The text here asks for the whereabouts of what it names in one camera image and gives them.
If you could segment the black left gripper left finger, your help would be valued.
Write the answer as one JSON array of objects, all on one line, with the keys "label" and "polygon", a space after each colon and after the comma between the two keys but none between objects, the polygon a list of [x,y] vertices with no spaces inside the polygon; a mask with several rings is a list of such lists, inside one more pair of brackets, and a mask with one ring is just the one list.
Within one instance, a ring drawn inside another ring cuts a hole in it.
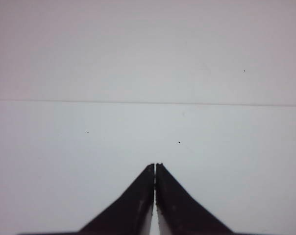
[{"label": "black left gripper left finger", "polygon": [[154,164],[79,231],[89,235],[142,235],[149,232],[154,202]]}]

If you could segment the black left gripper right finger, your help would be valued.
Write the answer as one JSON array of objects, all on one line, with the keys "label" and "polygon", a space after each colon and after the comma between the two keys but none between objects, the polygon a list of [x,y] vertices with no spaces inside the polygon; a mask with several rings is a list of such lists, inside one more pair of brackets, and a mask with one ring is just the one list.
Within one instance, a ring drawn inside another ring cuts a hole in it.
[{"label": "black left gripper right finger", "polygon": [[161,235],[233,235],[170,174],[156,164],[155,199]]}]

